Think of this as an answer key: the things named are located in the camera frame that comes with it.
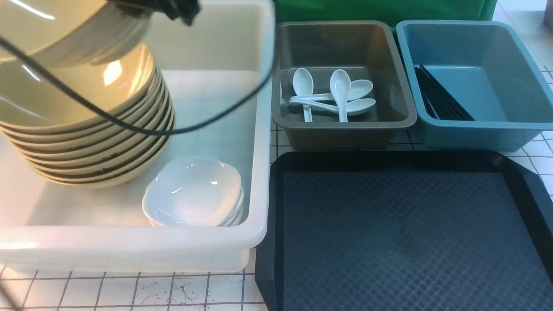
green cloth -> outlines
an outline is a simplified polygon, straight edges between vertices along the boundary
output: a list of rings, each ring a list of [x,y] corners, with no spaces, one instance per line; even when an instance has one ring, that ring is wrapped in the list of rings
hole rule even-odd
[[[276,0],[281,22],[408,19],[491,20],[497,0]]]

white tiled surface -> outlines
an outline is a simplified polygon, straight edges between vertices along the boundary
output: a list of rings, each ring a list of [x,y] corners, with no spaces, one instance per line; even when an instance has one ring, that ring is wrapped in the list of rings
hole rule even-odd
[[[540,25],[546,0],[499,0],[494,20],[521,35],[553,89],[553,35]],[[293,151],[285,132],[272,126],[271,162]],[[425,150],[419,128],[399,132],[388,151]],[[539,173],[553,199],[553,132],[544,132],[506,156]],[[38,311],[267,311],[255,285],[255,250],[241,273],[69,273],[22,274],[9,269],[2,279],[24,308]],[[0,309],[8,309],[0,299]]]
[[[553,34],[543,25],[547,0],[498,0],[498,4],[494,20],[513,26],[538,65],[553,71]]]

spoon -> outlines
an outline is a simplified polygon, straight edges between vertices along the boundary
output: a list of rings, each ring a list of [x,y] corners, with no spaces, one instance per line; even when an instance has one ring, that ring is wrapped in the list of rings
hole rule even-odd
[[[313,77],[305,68],[298,68],[292,78],[292,87],[298,96],[313,94]],[[304,121],[313,122],[311,106],[304,106]]]
[[[358,116],[367,112],[377,101],[374,99],[358,99],[350,101],[346,104],[346,112],[348,116]],[[292,99],[290,100],[290,105],[309,105],[312,110],[315,111],[330,111],[338,113],[338,106],[329,105],[327,103],[301,100],[301,99]]]
[[[351,91],[349,91],[348,101],[362,99],[367,96],[374,88],[374,85],[369,80],[351,81]],[[331,93],[313,94],[306,96],[293,96],[291,99],[314,100],[314,101],[330,101],[334,100]]]
[[[343,69],[334,71],[330,77],[330,93],[338,106],[340,122],[347,122],[346,103],[351,90],[351,79]]]

small white dish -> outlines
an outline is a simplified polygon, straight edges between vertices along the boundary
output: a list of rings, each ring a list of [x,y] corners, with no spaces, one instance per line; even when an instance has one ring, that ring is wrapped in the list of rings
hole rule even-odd
[[[236,225],[237,219],[238,221],[242,219],[243,214],[243,208],[242,204],[244,203],[244,188],[242,188],[240,192],[240,198],[238,198],[238,202],[236,202],[236,206],[232,210],[232,212],[228,215],[227,219],[221,223],[220,227],[232,227]]]
[[[238,214],[241,192],[242,180],[234,167],[186,155],[171,160],[152,180],[142,210],[154,226],[215,227]]]

blue plastic bin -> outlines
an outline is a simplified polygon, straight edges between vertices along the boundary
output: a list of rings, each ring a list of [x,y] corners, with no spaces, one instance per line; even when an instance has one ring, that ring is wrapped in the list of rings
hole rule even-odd
[[[553,131],[553,93],[511,27],[417,20],[399,23],[397,34],[426,147],[515,151]],[[475,121],[428,115],[414,70],[420,64]]]

